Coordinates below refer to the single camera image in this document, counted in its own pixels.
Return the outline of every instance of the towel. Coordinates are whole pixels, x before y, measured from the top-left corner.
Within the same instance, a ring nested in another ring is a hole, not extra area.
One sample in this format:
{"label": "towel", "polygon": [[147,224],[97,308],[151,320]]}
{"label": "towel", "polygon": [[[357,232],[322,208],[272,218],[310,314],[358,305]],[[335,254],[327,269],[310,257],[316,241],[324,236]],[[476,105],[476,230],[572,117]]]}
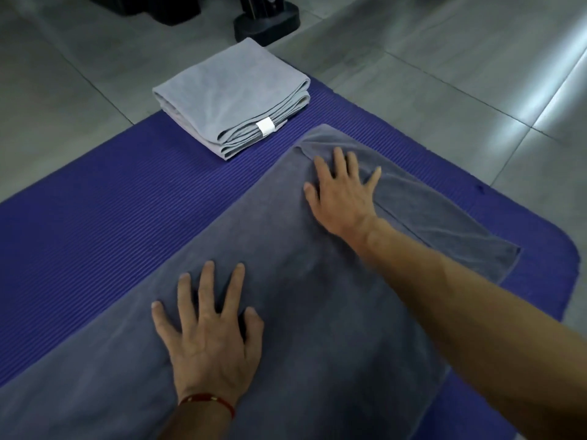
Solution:
{"label": "towel", "polygon": [[251,38],[153,88],[161,108],[224,160],[280,129],[310,102],[307,75]]}
{"label": "towel", "polygon": [[196,287],[213,259],[218,305],[244,262],[240,311],[253,306],[265,321],[260,366],[228,439],[407,440],[449,368],[383,278],[312,216],[302,185],[316,182],[313,157],[332,164],[337,145],[356,152],[362,179],[383,168],[376,210],[396,229],[489,281],[515,265],[516,246],[321,125],[140,284],[1,388],[2,438],[154,439],[177,396],[150,303],[161,300],[179,327],[177,279],[191,272]]}

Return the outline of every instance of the ribbed mat surface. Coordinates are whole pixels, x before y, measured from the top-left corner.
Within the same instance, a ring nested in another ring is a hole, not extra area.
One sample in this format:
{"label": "ribbed mat surface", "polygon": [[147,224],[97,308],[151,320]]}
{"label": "ribbed mat surface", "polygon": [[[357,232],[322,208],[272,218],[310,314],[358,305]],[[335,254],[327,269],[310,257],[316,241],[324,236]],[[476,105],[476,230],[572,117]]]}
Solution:
{"label": "ribbed mat surface", "polygon": [[[124,295],[322,123],[522,246],[504,287],[562,317],[579,262],[567,236],[318,81],[310,93],[306,110],[230,162],[158,112],[0,204],[0,385]],[[514,432],[451,375],[416,438],[505,440]]]}

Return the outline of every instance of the floor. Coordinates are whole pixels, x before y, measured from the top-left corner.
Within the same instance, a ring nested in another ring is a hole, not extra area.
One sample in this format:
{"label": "floor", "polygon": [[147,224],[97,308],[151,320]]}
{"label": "floor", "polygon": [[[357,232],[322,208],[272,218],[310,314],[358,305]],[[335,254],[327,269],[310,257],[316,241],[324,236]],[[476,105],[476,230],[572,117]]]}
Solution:
{"label": "floor", "polygon": [[[587,0],[290,1],[302,27],[271,51],[587,253]],[[201,4],[166,27],[88,0],[0,0],[0,200],[157,111],[153,86],[233,44],[238,0]],[[587,334],[585,313],[583,275],[566,324]]]}

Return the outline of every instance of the towel label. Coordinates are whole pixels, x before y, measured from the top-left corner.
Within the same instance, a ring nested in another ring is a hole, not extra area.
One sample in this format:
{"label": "towel label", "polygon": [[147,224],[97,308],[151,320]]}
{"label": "towel label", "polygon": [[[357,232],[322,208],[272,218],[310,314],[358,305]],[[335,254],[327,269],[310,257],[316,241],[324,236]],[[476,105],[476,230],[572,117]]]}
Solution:
{"label": "towel label", "polygon": [[265,117],[263,120],[259,120],[255,125],[259,127],[263,137],[275,131],[275,125],[271,120],[271,117]]}

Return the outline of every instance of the bracelet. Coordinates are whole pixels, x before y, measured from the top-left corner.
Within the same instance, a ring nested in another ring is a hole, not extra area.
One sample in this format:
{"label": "bracelet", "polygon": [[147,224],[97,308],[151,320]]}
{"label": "bracelet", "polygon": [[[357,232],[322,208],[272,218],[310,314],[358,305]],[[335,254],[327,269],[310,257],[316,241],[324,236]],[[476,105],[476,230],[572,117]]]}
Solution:
{"label": "bracelet", "polygon": [[232,407],[232,405],[228,401],[224,400],[223,398],[217,397],[216,395],[213,395],[213,394],[189,395],[186,398],[184,398],[183,400],[181,400],[180,404],[178,406],[181,406],[184,403],[191,403],[192,401],[217,401],[221,405],[224,405],[224,407],[226,407],[226,409],[228,409],[230,411],[231,418],[234,418],[235,410]]}

